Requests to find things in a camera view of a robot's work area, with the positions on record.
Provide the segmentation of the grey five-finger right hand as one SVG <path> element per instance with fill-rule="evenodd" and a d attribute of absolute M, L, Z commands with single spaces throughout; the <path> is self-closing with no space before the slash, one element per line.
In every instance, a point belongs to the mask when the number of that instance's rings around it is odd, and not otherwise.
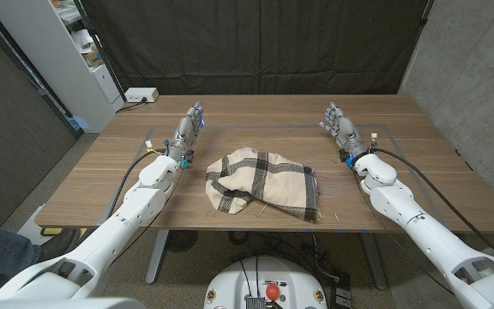
<path fill-rule="evenodd" d="M 319 125 L 335 139 L 340 161 L 353 167 L 361 156 L 368 154 L 358 128 L 333 101 L 329 102 L 324 116 L 325 120 Z"/>

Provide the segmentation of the grey five-finger left hand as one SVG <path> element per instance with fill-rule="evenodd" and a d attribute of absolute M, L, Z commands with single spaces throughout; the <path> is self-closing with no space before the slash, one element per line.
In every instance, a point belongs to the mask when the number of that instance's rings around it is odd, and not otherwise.
<path fill-rule="evenodd" d="M 167 155 L 180 166 L 192 162 L 196 140 L 203 125 L 205 125 L 203 109 L 198 100 L 180 119 L 168 146 Z"/>

